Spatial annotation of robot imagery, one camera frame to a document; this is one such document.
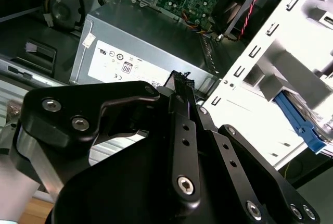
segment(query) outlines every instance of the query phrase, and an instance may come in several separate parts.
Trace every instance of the screw hole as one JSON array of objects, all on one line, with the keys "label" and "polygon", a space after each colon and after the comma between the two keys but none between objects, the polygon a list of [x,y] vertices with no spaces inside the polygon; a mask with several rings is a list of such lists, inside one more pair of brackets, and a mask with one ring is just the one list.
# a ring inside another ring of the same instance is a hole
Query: screw hole
[{"label": "screw hole", "polygon": [[183,144],[184,144],[185,146],[189,146],[189,142],[188,142],[188,140],[183,139],[182,142],[183,142]]},{"label": "screw hole", "polygon": [[237,167],[237,164],[236,164],[233,160],[230,161],[230,164],[231,164],[231,166],[233,166],[234,168]]}]

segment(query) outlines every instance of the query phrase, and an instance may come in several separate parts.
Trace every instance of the blue latch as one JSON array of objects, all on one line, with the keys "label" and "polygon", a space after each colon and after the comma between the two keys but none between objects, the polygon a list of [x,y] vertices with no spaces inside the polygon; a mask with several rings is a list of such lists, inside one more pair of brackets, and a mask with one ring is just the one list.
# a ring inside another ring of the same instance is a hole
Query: blue latch
[{"label": "blue latch", "polygon": [[283,92],[280,92],[274,98],[274,101],[281,108],[297,135],[304,139],[315,154],[319,154],[326,147],[326,144],[314,132],[314,125],[301,116]]}]

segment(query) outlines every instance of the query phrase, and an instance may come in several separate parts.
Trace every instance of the red and black wire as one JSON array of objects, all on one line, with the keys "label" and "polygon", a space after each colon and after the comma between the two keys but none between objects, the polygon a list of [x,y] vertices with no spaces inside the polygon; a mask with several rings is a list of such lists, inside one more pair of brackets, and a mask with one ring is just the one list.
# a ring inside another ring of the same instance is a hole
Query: red and black wire
[{"label": "red and black wire", "polygon": [[244,35],[244,32],[245,32],[245,28],[247,27],[248,25],[248,22],[249,22],[249,19],[250,19],[250,16],[253,12],[253,8],[254,8],[254,4],[256,3],[257,0],[252,0],[252,3],[250,5],[250,8],[249,8],[249,11],[248,11],[248,14],[246,15],[246,18],[245,18],[245,22],[244,22],[244,25],[241,29],[241,33],[240,35],[238,36],[238,39],[240,39],[243,35]]}]

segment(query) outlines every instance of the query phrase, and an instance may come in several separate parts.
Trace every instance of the black metal bracket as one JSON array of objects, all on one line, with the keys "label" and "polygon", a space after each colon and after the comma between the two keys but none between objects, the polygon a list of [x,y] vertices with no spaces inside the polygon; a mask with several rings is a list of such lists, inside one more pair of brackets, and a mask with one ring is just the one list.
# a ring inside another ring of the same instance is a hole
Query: black metal bracket
[{"label": "black metal bracket", "polygon": [[230,139],[260,202],[278,223],[320,223],[310,204],[234,127],[223,125],[219,133]]},{"label": "black metal bracket", "polygon": [[[320,223],[236,129],[217,129],[192,80],[173,72],[165,86],[166,95],[145,82],[27,94],[16,145],[57,198],[53,224]],[[137,130],[148,137],[89,167],[92,145]]]}]

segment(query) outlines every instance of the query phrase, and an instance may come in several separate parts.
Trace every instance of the black plastic part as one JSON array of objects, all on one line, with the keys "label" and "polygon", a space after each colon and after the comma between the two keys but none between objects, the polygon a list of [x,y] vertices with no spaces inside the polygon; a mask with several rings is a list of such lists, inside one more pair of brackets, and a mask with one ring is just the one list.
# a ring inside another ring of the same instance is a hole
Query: black plastic part
[{"label": "black plastic part", "polygon": [[[103,132],[101,118],[111,115],[116,119],[123,112],[122,106],[148,104],[159,97],[149,83],[141,81],[37,89],[28,92],[24,98],[21,122],[25,131],[35,139],[43,140],[60,152],[80,156],[90,150]],[[48,98],[58,101],[61,110],[46,111],[42,101]],[[86,119],[89,128],[86,131],[74,129],[74,117]]]},{"label": "black plastic part", "polygon": [[[277,223],[320,223],[318,213],[310,204],[234,127],[223,125],[219,128],[219,133],[230,139],[259,201],[266,204],[268,212]],[[299,210],[302,215],[301,220],[293,214],[291,205]],[[315,215],[315,220],[306,214],[304,205]]]},{"label": "black plastic part", "polygon": [[[35,51],[29,51],[28,44],[34,45]],[[57,50],[55,48],[34,39],[28,39],[12,61],[53,78],[56,58]]]},{"label": "black plastic part", "polygon": [[17,128],[14,134],[14,138],[12,141],[12,146],[9,150],[9,157],[15,168],[20,171],[22,174],[28,176],[30,179],[34,180],[35,182],[38,182],[39,184],[42,184],[39,176],[37,175],[35,169],[31,165],[30,161],[25,158],[23,155],[20,154],[20,152],[17,150],[17,137],[19,135],[21,123],[17,123]]}]

